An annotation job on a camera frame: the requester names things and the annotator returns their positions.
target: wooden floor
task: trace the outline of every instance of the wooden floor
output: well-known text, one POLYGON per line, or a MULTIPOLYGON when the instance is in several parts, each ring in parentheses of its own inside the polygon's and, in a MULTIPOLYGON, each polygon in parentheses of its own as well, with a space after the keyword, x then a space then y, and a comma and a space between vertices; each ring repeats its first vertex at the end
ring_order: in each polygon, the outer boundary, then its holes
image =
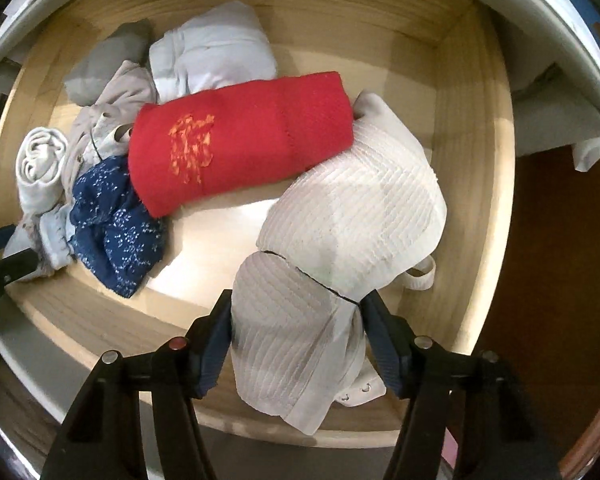
POLYGON ((486 348, 514 365, 564 456, 600 408, 600 161, 574 171, 568 146, 516 161, 486 348))

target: light blue cloth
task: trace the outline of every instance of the light blue cloth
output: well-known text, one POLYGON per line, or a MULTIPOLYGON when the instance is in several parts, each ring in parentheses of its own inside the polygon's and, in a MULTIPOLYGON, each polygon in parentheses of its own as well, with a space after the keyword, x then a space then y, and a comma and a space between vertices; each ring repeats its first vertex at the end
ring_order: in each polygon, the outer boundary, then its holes
POLYGON ((75 254, 107 288, 130 298, 164 255, 164 220, 151 218, 140 202, 126 156, 93 166, 76 181, 74 198, 75 254))

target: red folded cloth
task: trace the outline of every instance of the red folded cloth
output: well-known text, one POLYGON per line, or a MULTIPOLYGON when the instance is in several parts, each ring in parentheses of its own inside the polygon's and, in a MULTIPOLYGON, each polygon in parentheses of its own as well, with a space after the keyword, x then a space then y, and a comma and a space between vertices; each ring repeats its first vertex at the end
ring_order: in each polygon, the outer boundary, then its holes
POLYGON ((302 173, 350 148, 352 122, 337 72, 147 104, 129 142, 131 182, 158 218, 203 196, 302 173))

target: screw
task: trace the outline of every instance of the screw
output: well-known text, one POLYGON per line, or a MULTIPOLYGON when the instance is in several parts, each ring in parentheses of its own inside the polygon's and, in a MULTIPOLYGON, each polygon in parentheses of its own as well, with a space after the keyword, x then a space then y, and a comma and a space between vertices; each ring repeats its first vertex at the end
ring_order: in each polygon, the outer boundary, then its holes
POLYGON ((102 354, 102 362, 106 365, 110 365, 111 363, 115 363, 118 358, 118 352, 115 350, 109 350, 102 354))
POLYGON ((433 346, 433 339, 427 335, 419 335, 413 342, 416 343, 418 348, 422 348, 423 350, 429 350, 433 346))
POLYGON ((498 354, 496 354, 496 352, 494 352, 493 350, 487 350, 485 352, 482 352, 482 358, 485 361, 488 361, 492 364, 497 363, 499 359, 498 354))
POLYGON ((186 337, 178 336, 169 341, 169 348, 171 348, 171 350, 182 350, 183 348, 186 348, 188 344, 189 341, 187 341, 186 337))

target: folded clothing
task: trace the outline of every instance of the folded clothing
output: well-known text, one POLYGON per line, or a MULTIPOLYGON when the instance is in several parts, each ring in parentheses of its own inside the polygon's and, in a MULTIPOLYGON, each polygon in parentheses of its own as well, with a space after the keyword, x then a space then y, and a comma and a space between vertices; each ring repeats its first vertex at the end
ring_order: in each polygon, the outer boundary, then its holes
POLYGON ((107 288, 130 298, 162 259, 166 226, 153 219, 129 180, 125 156, 97 164, 74 186, 70 244, 76 256, 107 288))
POLYGON ((54 128, 34 128, 22 141, 16 156, 16 183, 24 214, 49 211, 62 195, 60 174, 67 140, 54 128))
POLYGON ((46 259, 55 270, 62 269, 73 261, 66 236, 67 213, 64 205, 57 204, 40 217, 42 247, 46 259))
POLYGON ((256 245, 360 301, 429 256, 446 205, 422 146, 387 104, 362 92, 353 108, 352 148, 286 190, 256 245))
POLYGON ((240 398, 314 434, 334 399, 357 405, 386 388, 365 359, 358 306, 276 254, 249 256, 232 292, 232 363, 240 398), (364 367, 365 384, 347 394, 364 367))
POLYGON ((26 249, 33 249, 40 262, 34 272, 18 281, 29 281, 42 276, 51 276, 55 270, 72 262, 64 232, 65 218, 62 206, 56 205, 43 215, 25 214, 9 238, 2 254, 11 256, 26 249))
POLYGON ((302 173, 351 146, 352 120, 336 72, 146 105, 129 142, 131 180, 159 218, 203 196, 302 173))
POLYGON ((165 33, 149 49, 149 64, 161 103, 276 76, 258 17, 241 2, 222 4, 165 33))
MULTIPOLYGON (((155 99, 155 86, 148 70, 124 61, 95 104, 80 110, 71 126, 67 161, 61 176, 67 203, 72 203, 75 179, 100 161, 93 156, 94 152, 103 155, 106 144, 111 147, 112 132, 121 125, 133 123, 140 108, 146 103, 155 103, 155 99)), ((109 155, 126 154, 128 137, 126 142, 121 141, 109 155)))
POLYGON ((64 78, 67 97, 78 106, 93 105, 123 61, 144 63, 151 34, 147 19, 120 25, 64 78))

